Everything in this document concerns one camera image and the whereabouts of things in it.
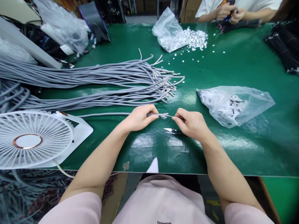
forearm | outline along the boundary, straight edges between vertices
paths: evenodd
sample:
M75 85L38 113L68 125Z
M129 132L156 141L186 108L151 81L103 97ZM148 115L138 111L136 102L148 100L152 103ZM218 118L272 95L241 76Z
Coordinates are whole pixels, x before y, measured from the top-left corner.
M111 175L119 151L129 134L119 126L105 138L82 164L61 201L75 195L76 190L85 191L83 189L93 189L92 192L102 197L105 183Z
M251 205L263 211L246 179L231 161L215 135L202 142L209 178L220 199Z
M216 10L197 18L197 22L212 22L216 18Z
M275 15L276 10L264 9L258 12L248 12L246 11L243 16L243 20L255 20L261 19L262 22L269 22Z

scissors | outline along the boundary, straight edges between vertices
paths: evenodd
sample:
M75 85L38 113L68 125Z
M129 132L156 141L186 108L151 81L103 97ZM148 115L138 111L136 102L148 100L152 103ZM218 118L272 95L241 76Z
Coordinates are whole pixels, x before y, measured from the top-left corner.
M173 135L182 135L182 136L186 136L182 131L180 130L176 130L176 129L172 129L172 128L164 128L166 130L165 133L167 134L173 134Z

green workbench surface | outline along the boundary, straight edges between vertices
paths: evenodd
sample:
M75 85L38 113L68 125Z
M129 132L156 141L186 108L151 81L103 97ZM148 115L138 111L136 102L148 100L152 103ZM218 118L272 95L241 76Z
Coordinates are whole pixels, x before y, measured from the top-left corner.
M156 104L160 113L174 115L179 107L201 112L209 128L244 175L299 176L299 79L284 71L278 56L263 42L262 39L270 33L271 24L257 30L239 29L227 34L220 34L215 24L190 24L190 28L209 34L208 47L203 51L197 49L188 53L187 47L184 47L184 52L179 49L167 53L152 35L152 26L114 24L108 28L111 42L98 44L88 55L82 56L76 67L139 59L138 48L143 58L153 54L152 62L162 54L164 61L159 66L180 72L186 79L185 83L177 85L176 97L169 98L168 104ZM240 127L227 129L212 118L206 106L201 104L196 89L216 86L247 86L271 94L276 105L263 113L268 124L256 120L263 127L258 129L262 134ZM68 90L44 90L41 97L64 99L107 89L117 87L92 85ZM131 112L132 109L110 106L69 113ZM86 118L94 132L62 163L62 168L79 169L123 119L111 116ZM159 119L142 131L131 133L120 151L114 171L145 172L153 158L158 157L161 173L206 174L206 161L198 142L164 133L163 128L176 127L170 118Z

desk fan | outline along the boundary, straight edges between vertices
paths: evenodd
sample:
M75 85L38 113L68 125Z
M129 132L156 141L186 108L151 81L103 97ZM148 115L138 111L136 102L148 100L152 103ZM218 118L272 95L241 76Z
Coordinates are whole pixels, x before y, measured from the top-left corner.
M61 170L59 164L92 132L82 118L60 111L0 114L0 169L57 166Z

clear plastic bag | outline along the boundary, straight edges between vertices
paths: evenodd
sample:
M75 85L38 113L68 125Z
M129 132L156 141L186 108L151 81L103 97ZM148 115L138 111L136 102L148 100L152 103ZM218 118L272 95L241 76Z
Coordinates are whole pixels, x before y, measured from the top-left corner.
M167 7L159 20L152 28L153 35L158 43L168 53L175 51L189 43L189 39L175 18L173 12Z
M55 30L55 36L72 50L83 54L88 45L88 34L82 20L52 0L34 0L42 19Z
M275 105L268 92L243 86L218 86L196 90L201 102L222 126L232 128Z
M22 47L0 38L0 59L37 64L37 61Z

